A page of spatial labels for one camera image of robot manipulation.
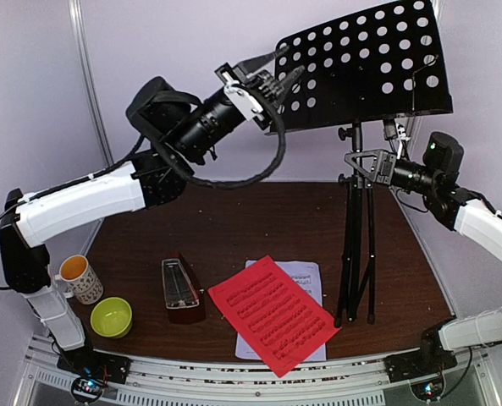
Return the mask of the white sheet music page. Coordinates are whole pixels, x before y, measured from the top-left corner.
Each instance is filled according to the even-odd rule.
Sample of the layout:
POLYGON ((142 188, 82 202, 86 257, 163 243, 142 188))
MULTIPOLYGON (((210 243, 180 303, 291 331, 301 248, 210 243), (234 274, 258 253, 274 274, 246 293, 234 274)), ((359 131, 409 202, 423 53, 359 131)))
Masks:
MULTIPOLYGON (((276 261, 287 275, 296 282, 307 294, 320 305, 323 305, 323 289, 319 265, 315 262, 305 261, 276 261)), ((235 345, 235 357, 243 360, 261 361, 260 356, 238 334, 235 345)))

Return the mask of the aluminium front rail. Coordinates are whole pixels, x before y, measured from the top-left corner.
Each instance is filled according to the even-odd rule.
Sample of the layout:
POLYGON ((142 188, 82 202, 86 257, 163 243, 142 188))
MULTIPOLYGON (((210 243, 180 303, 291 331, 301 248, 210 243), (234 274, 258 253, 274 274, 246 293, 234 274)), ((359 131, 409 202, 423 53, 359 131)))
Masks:
MULTIPOLYGON (((389 379, 383 360, 395 353, 305 363, 278 378, 261 363, 182 361, 126 355, 125 383, 108 383, 91 405, 502 405, 483 352, 458 355, 442 375, 389 379), (444 398, 421 400, 417 389, 444 379, 444 398)), ((57 366, 52 339, 33 335, 10 405, 79 405, 69 393, 75 375, 57 366)))

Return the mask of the left aluminium frame post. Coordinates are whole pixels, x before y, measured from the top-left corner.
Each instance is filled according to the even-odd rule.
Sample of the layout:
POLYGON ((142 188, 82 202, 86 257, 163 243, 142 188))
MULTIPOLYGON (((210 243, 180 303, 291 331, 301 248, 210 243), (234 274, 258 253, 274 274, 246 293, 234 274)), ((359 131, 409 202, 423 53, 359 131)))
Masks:
POLYGON ((102 119, 100 103, 97 98, 97 89, 93 77, 91 59, 86 39, 82 2, 80 0, 68 0, 67 4, 69 6, 70 25, 73 31, 78 59, 80 61, 81 74, 86 93, 86 102, 91 115, 94 134, 97 138, 104 164, 109 166, 114 164, 114 159, 102 119))

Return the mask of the brown wooden metronome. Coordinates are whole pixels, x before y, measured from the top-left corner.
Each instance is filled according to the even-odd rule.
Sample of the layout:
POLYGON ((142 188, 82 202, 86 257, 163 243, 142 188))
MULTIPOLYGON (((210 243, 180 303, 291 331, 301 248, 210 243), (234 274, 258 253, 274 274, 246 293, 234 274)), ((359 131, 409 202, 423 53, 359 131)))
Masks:
POLYGON ((169 252, 163 257, 161 275, 169 322, 190 325, 204 321, 206 311, 201 284, 179 252, 169 252))

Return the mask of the red sheet music page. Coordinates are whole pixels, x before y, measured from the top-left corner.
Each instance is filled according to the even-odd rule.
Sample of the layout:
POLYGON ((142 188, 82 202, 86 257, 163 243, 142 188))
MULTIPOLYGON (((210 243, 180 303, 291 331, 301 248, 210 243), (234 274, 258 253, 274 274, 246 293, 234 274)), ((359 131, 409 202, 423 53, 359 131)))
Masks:
POLYGON ((209 288, 208 293, 278 378, 340 331, 332 315, 269 256, 209 288))

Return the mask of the patterned mug yellow inside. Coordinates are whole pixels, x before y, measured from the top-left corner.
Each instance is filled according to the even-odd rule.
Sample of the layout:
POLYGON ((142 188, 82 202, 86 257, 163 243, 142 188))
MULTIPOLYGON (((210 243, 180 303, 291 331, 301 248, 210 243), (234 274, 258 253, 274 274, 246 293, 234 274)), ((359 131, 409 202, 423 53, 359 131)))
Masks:
POLYGON ((66 299, 77 299, 83 305, 95 304, 104 293, 100 279, 83 255, 67 258, 59 267, 54 280, 63 283, 63 296, 66 299))

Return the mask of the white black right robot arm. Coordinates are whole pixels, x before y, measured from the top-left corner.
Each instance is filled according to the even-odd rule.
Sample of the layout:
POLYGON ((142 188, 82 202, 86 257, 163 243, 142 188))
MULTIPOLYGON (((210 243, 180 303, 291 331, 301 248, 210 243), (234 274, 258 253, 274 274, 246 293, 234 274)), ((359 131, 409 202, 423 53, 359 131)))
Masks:
MULTIPOLYGON (((433 217, 450 231, 466 237, 502 262, 502 214, 480 192, 457 184, 464 149, 451 135, 430 134, 422 163, 383 149, 364 151, 359 159, 371 161, 359 172, 374 184, 394 186, 422 196, 433 217)), ((446 351, 502 343, 502 307, 479 315, 456 318, 438 328, 431 341, 414 354, 419 372, 433 372, 446 351)))

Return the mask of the lime green bowl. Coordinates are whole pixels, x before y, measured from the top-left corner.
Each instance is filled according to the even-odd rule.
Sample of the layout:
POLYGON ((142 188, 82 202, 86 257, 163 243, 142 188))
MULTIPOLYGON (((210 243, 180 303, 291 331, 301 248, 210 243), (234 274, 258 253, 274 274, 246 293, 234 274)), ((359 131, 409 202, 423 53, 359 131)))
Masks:
POLYGON ((93 308, 90 324, 93 332, 101 337, 110 339, 125 337, 133 324, 132 308, 120 297, 105 298, 93 308))

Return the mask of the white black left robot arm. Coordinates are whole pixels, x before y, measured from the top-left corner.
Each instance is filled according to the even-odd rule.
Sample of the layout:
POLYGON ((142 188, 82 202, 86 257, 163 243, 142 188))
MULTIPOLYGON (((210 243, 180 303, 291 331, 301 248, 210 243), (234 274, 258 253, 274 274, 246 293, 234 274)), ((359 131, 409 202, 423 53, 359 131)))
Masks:
POLYGON ((123 212, 140 211, 177 199, 187 184, 232 190, 268 178, 286 150, 279 107, 303 73, 297 67, 277 79, 267 70, 252 73, 224 65, 222 87, 201 100, 177 91, 163 77, 146 82, 126 111, 131 126, 150 148, 135 147, 111 167, 40 192, 11 191, 0 218, 0 255, 9 290, 25 297, 53 335, 69 351, 69 363, 84 376, 101 369, 101 356, 88 347, 86 330, 52 285, 47 241, 61 233, 123 212), (245 121, 274 128, 278 147, 259 174, 238 181, 198 178, 192 165, 204 163, 215 145, 245 121))

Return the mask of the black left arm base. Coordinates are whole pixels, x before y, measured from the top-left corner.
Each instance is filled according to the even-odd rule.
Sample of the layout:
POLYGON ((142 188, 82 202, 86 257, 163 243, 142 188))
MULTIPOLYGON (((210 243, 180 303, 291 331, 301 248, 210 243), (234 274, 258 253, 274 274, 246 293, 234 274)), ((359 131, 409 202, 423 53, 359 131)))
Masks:
POLYGON ((90 348, 59 351, 57 367, 96 381, 125 384, 131 359, 121 355, 98 352, 90 348))

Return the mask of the black perforated music stand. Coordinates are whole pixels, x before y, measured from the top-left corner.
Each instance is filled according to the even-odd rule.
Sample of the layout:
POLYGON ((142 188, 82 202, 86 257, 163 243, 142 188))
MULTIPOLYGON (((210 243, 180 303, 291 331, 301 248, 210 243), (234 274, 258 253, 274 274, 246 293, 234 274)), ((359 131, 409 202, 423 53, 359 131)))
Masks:
POLYGON ((374 184, 359 172, 364 151, 391 151, 383 121, 454 111, 433 5, 393 1, 283 38, 275 71, 283 78, 305 66, 301 89, 281 112, 288 131, 337 127, 351 142, 346 161, 345 240, 334 323, 357 318, 367 305, 375 321, 376 216, 374 184))

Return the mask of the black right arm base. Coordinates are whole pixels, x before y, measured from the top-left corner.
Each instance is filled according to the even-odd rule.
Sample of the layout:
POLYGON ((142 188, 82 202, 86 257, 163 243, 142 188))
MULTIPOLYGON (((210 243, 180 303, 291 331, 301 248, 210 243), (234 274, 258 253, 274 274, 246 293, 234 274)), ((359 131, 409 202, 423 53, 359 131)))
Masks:
POLYGON ((438 374, 457 366, 454 354, 443 350, 439 342, 430 337, 422 339, 419 349, 389 355, 383 362, 391 382, 438 374))

